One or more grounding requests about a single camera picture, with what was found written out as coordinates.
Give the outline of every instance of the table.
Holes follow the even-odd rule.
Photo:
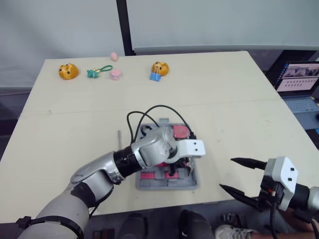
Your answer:
[[[171,68],[159,83],[148,80],[157,60]],[[74,80],[58,77],[57,66],[66,62],[81,69]],[[115,186],[99,213],[231,199],[219,183],[256,196],[263,171],[230,161],[239,156],[266,161],[286,155],[299,171],[299,183],[318,185],[317,149],[247,52],[122,57],[113,64],[124,72],[119,81],[106,79],[107,73],[85,77],[85,69],[109,63],[106,58],[45,61],[0,162],[5,195],[0,197],[0,223],[36,216],[65,189],[76,169],[118,149],[118,130],[122,145],[129,144],[128,111],[159,103],[178,110],[205,143],[206,155],[196,162],[199,188],[140,191],[131,175]],[[180,122],[167,109],[151,115]],[[132,117],[133,125],[137,122]]]

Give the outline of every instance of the pink object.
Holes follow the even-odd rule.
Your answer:
[[[157,165],[157,167],[166,167],[166,166],[168,166],[168,164],[164,162]]]
[[[155,173],[141,173],[141,179],[155,179]]]
[[[174,138],[188,138],[189,130],[184,125],[173,125]]]
[[[164,173],[165,178],[179,178],[178,173],[174,173],[173,176],[170,176],[169,173]]]
[[[118,55],[115,52],[112,52],[111,53],[111,59],[112,59],[112,61],[117,61],[119,58],[118,58]]]
[[[110,73],[112,80],[119,80],[122,72],[119,69],[113,69]]]

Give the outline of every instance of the green keychain strap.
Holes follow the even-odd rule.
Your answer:
[[[107,66],[104,66],[100,69],[100,71],[110,71],[113,69],[113,66],[111,65],[107,65]]]

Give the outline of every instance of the gray tray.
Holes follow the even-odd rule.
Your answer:
[[[148,125],[151,128],[155,128],[155,124],[142,124],[141,127]],[[180,123],[170,124],[170,123],[159,123],[160,126],[173,126],[173,125],[183,125]],[[138,138],[143,137],[141,133],[141,128],[139,128]],[[189,158],[193,165],[193,171],[188,174],[186,168],[178,168],[176,172],[178,173],[178,178],[165,178],[165,173],[169,172],[169,167],[167,166],[155,166],[148,169],[142,169],[136,173],[136,188],[140,190],[194,190],[198,188],[198,177],[196,169],[196,159]],[[152,178],[155,179],[142,179],[145,173],[150,173]]]

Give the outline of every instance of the sneaker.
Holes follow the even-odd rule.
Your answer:
[[[215,230],[215,239],[251,239],[252,232],[255,230],[221,225]]]

